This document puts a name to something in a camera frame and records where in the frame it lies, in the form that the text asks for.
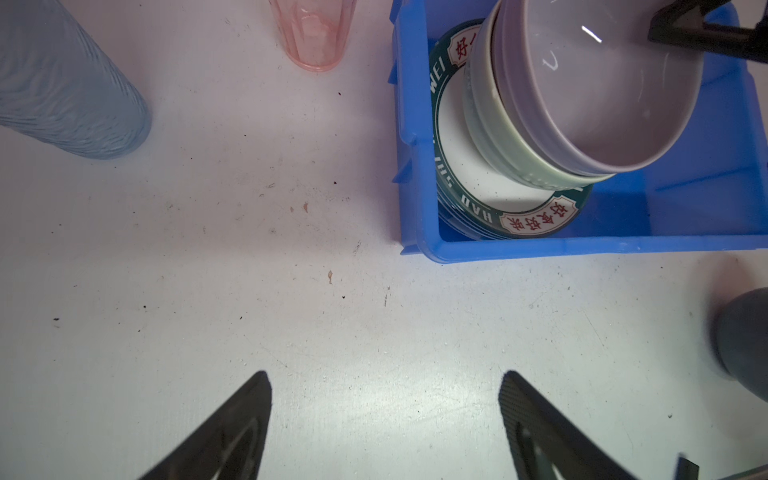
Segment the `white tabletop surface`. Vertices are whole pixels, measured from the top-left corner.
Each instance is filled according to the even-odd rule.
[[[107,162],[0,131],[0,478],[136,478],[260,369],[260,480],[515,478],[510,369],[638,478],[768,463],[768,404],[704,347],[727,255],[399,256],[389,0],[325,74],[266,0],[64,4],[154,126]]]

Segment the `stacked bowls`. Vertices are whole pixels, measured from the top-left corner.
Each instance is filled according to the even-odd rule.
[[[703,54],[650,43],[669,0],[500,0],[464,69],[464,115],[500,174],[565,190],[638,170],[683,132]],[[694,13],[684,19],[701,25]]]

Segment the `transparent cup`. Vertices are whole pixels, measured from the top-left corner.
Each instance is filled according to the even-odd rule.
[[[286,53],[309,71],[328,71],[344,55],[357,0],[270,0]]]

